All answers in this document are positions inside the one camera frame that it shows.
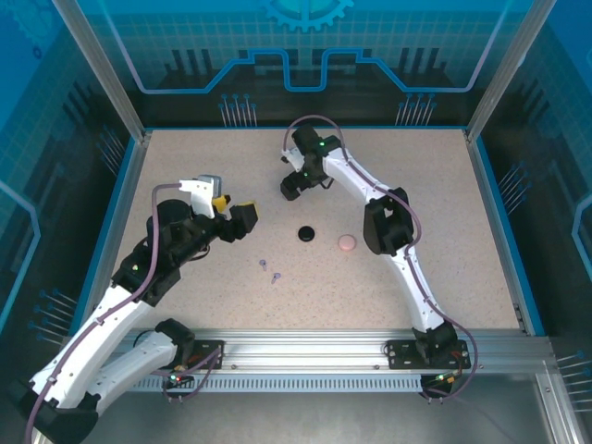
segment white arm segment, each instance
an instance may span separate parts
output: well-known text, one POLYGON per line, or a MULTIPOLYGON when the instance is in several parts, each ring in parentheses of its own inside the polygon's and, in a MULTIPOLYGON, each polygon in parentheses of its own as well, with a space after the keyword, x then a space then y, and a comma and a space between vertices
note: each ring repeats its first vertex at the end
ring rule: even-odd
MULTIPOLYGON (((70 340, 68 345, 31 380, 34 383, 33 390, 38 394, 52 374, 57 362, 71 346, 73 340, 80 335, 86 327, 93 323, 109 308, 127 299, 131 293, 121 287, 109 287, 99 306, 91 314, 91 317, 82 325, 78 333, 70 340)), ((49 389, 46 401, 55 399, 60 409, 73 409, 78 406, 87 388, 96 378, 99 369, 125 335, 134 327, 138 320, 145 317, 153 310, 145 302, 132 302, 121 308, 115 314, 107 317, 101 326, 97 326, 84 339, 79 347, 70 355, 62 371, 57 376, 56 383, 49 389)))
MULTIPOLYGON (((355 159, 353 159, 349 152, 348 157, 349 160, 346 162, 343 157, 343 152, 340 148, 331 151, 326 157, 323 158, 323 169, 325 170, 325 174, 339 182, 343 187, 345 187, 347 191, 350 192, 350 194, 352 194, 364 205, 368 204, 371 199, 379 199, 384 196, 383 192, 377 191, 373 187, 369 186, 362 178, 360 178, 360 176, 358 176, 358 174, 350 167, 350 164, 354 164, 357 169, 362 171, 366 177, 375 183, 375 186, 386 190, 389 190, 390 187, 374 179, 370 173, 368 173, 362 166, 360 166, 360 164, 355 161, 355 159)), ((442 319, 440 315, 434 313, 434 311, 430 309, 429 305, 424 300, 424 295, 419 290, 419 287, 417 286, 417 283, 415 282, 413 274, 409 268, 409 264, 405 260, 404 250, 405 247, 399 249, 394 257, 388 254, 381 254, 381 256, 386 259, 390 267, 395 271, 401 287, 404 290, 407 306, 411 314, 413 328, 421 332, 426 332, 429 328, 433 329, 440 326, 444 322, 444 319, 442 319)), ((427 285, 424 274, 422 273, 419 261, 417 260, 417 255, 415 253, 415 247, 412 247, 409 250, 409 255, 413 260, 413 269, 421 281, 422 287, 427 293, 428 298, 433 304, 436 305, 438 309, 441 310, 438 303, 436 302, 436 299, 434 298, 434 295, 432 294, 431 289, 427 285)))
POLYGON ((89 386, 91 395, 100 395, 96 412, 99 416, 136 382, 175 359, 177 346, 164 333, 152 332, 137 347, 106 365, 89 386))

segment enclosure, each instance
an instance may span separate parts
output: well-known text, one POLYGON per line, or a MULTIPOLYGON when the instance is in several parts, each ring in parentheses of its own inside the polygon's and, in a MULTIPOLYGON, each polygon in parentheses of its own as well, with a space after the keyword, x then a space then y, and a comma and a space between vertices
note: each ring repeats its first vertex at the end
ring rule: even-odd
POLYGON ((224 341, 221 368, 181 406, 142 375, 84 442, 588 442, 591 19, 584 0, 0 3, 2 442, 26 422, 8 383, 91 316, 153 187, 201 174, 259 220, 183 266, 112 359, 173 317, 224 341), (475 378, 455 401, 418 395, 436 369, 389 368, 415 325, 359 203, 280 192, 306 115, 407 192, 425 279, 478 346, 458 330, 475 378))

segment black puck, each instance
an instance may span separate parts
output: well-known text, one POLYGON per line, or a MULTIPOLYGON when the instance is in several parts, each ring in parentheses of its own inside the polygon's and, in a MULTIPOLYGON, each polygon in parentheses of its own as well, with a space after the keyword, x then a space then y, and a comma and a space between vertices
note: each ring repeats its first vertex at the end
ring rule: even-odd
POLYGON ((298 239, 302 242, 310 242, 315 238, 315 231, 312 227, 302 227, 298 230, 298 239))

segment work surface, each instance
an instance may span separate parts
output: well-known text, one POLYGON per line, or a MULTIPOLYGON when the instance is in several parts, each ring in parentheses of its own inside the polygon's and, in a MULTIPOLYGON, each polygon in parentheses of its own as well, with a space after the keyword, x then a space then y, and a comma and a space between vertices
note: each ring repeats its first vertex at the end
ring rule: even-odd
MULTIPOLYGON (((320 130, 329 135, 330 130, 320 130)), ((466 327, 518 327, 475 173, 459 129, 346 129, 346 146, 366 170, 403 187, 424 236, 417 246, 427 281, 448 315, 466 327)), ((223 178, 232 203, 256 200, 259 222, 243 240, 216 240, 207 258, 139 327, 175 317, 188 327, 408 328, 410 316, 386 261, 364 244, 364 209, 338 184, 288 202, 279 184, 284 130, 156 130, 143 164, 117 266, 146 236, 150 193, 200 174, 223 178), (298 239, 301 226, 313 241, 298 239), (349 253, 338 237, 352 234, 349 253), (259 261, 267 261, 267 271, 259 261), (271 284, 274 273, 281 278, 271 284)), ((163 191, 160 200, 188 193, 163 191)))

